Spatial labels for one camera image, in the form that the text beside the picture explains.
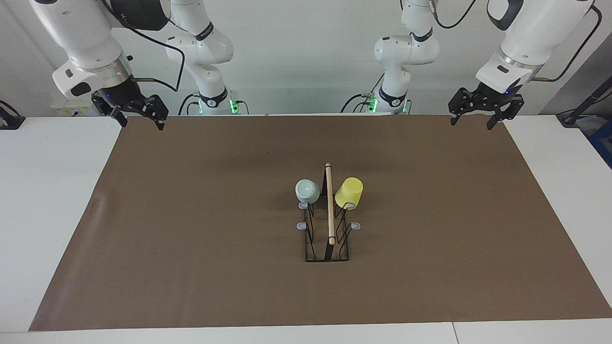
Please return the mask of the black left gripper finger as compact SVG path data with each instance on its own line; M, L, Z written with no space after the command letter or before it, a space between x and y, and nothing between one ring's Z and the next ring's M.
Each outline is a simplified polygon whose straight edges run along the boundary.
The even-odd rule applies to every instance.
M455 126L462 115L477 110L477 96L478 94L476 91L468 91L463 87L457 90L455 95L448 102L448 110L451 114L451 126Z
M502 109L502 105L493 104L494 115L487 122L487 130L492 130L496 124L503 120L512 120L518 115L520 109L524 105L524 100L522 95L518 94L514 96L509 103L507 103L507 107Z

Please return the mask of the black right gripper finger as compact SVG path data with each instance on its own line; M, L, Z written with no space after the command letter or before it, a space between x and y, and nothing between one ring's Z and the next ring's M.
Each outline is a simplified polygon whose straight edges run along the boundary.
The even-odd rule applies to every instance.
M110 118L113 118L120 124L121 127L127 126L128 120L124 116L121 106L110 105L103 99L103 97L95 93L91 95L91 101L102 116L109 116Z
M143 116L153 120L159 131L164 130L165 121L168 117L169 110L166 104L157 94L144 98L143 100Z

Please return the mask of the yellow plastic cup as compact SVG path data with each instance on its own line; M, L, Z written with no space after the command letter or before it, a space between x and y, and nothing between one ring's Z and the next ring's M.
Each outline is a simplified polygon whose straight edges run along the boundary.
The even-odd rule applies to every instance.
M362 192L363 183L360 179L346 178L335 194L335 203L342 209L355 208L359 205Z

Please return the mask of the green plastic cup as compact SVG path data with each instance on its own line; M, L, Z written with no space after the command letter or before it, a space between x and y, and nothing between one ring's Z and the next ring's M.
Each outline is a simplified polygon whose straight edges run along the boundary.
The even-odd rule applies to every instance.
M319 185L310 179L301 179L295 185L295 195L300 203L315 204L320 194Z

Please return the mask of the black stand with pole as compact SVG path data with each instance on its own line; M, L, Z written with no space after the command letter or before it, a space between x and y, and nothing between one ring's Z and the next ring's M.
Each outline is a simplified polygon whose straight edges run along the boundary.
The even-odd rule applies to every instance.
M590 96L588 96L579 106L562 111L556 115L557 119L564 127L572 127L579 117L583 115L584 111L590 108L592 105L597 104L605 100L608 96L612 95L612 75L608 77L603 84L599 85L599 87L592 92Z

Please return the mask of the brown table mat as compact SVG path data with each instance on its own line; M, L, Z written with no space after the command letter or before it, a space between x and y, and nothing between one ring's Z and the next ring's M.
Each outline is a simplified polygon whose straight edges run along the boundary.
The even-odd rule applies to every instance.
M120 131L31 331L611 318L504 126L485 116L181 117ZM350 260L304 262L300 179Z

